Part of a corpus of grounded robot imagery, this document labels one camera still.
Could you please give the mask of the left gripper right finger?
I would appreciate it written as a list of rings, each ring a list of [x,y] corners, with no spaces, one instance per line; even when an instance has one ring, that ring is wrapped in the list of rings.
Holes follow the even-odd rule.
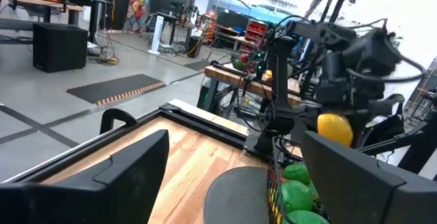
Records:
[[[301,152],[331,223],[436,224],[436,182],[305,133]]]

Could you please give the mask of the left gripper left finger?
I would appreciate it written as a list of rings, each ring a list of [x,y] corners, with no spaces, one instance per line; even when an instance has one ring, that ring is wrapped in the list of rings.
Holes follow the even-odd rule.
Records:
[[[54,184],[2,184],[1,223],[147,223],[168,155],[169,132],[158,130]]]

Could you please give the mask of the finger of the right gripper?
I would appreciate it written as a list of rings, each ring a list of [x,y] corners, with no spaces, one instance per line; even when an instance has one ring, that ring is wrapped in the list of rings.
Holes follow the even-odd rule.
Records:
[[[363,130],[366,124],[369,122],[370,115],[366,113],[356,113],[350,116],[350,125],[353,132],[353,138],[351,142],[352,148],[357,148],[361,138],[363,136]]]
[[[297,133],[299,136],[306,131],[318,132],[318,115],[319,111],[317,109],[309,109],[297,114]]]

